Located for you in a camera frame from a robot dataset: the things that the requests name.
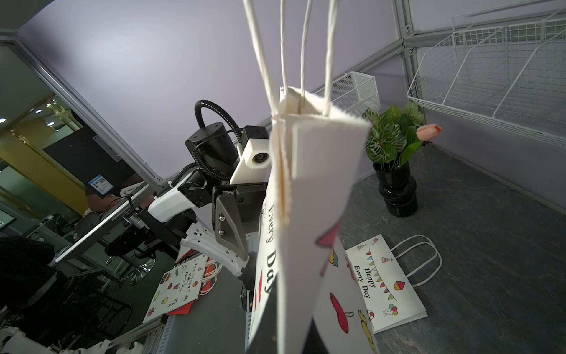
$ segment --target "pink tulip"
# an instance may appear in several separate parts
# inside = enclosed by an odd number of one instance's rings
[[[440,134],[441,131],[442,128],[436,124],[423,125],[417,129],[417,138],[425,142]]]

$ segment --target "green leaf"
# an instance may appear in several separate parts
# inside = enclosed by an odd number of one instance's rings
[[[379,163],[381,162],[381,155],[376,154],[372,149],[366,148],[367,157],[370,158],[372,162]]]
[[[407,144],[407,139],[402,138],[400,140],[397,140],[396,142],[393,143],[393,146],[395,146],[395,150],[397,152],[401,152],[403,151],[403,149],[405,148],[405,145]]]
[[[403,166],[407,161],[409,161],[411,156],[415,153],[415,151],[418,150],[419,147],[421,147],[421,145],[422,142],[420,140],[416,143],[408,145],[401,153],[401,161],[399,167]]]
[[[394,124],[398,124],[399,119],[401,119],[401,110],[395,105],[389,107],[389,109],[386,110],[384,114],[386,117],[391,118]]]
[[[395,146],[391,144],[387,144],[383,146],[383,162],[390,163],[397,157],[397,150],[395,150]]]
[[[416,126],[411,125],[407,128],[407,131],[405,132],[405,139],[407,139],[407,145],[411,145],[412,143],[419,141],[419,138],[417,137]]]
[[[412,117],[413,114],[415,114],[415,112],[419,111],[419,106],[417,106],[417,104],[415,102],[411,102],[409,101],[405,107],[403,107],[403,114],[406,114],[407,116]]]
[[[378,127],[377,127],[377,126],[373,126],[373,127],[370,129],[370,136],[371,136],[372,138],[375,138],[376,140],[379,140],[379,136],[380,136],[380,135],[379,135],[379,131],[378,131]]]
[[[399,121],[399,130],[401,132],[401,135],[404,137],[405,134],[407,133],[407,128],[410,127],[413,124],[413,120],[411,119],[411,117],[409,117],[406,114],[403,114],[401,116],[401,119]]]
[[[399,125],[393,123],[393,118],[384,116],[377,126],[379,141],[385,144],[392,144],[399,138]]]
[[[411,119],[413,120],[413,123],[415,123],[415,125],[423,125],[424,121],[425,121],[425,115],[422,112],[418,112],[414,115],[411,116]]]

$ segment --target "white wire shelf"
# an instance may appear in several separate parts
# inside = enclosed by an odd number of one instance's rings
[[[324,96],[324,87],[314,94]],[[361,72],[349,72],[332,83],[332,104],[361,117],[368,108],[375,112],[381,110],[378,87],[375,78]]]
[[[566,148],[566,19],[453,32],[407,92],[419,105]]]

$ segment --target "qr code label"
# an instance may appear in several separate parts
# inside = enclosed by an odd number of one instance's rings
[[[93,178],[88,184],[90,184],[91,187],[96,189],[102,195],[105,195],[106,193],[111,191],[112,188],[114,188],[114,186],[111,185],[110,182],[108,182],[100,174],[98,176],[96,176],[95,178]]]

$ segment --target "metal frame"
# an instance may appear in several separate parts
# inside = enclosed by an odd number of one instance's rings
[[[139,174],[151,188],[159,191],[165,181],[159,178],[147,163],[106,123],[106,121],[82,98],[52,67],[44,62],[26,44],[17,31],[0,29],[0,45],[8,46],[39,78],[69,107],[88,123],[124,161]]]

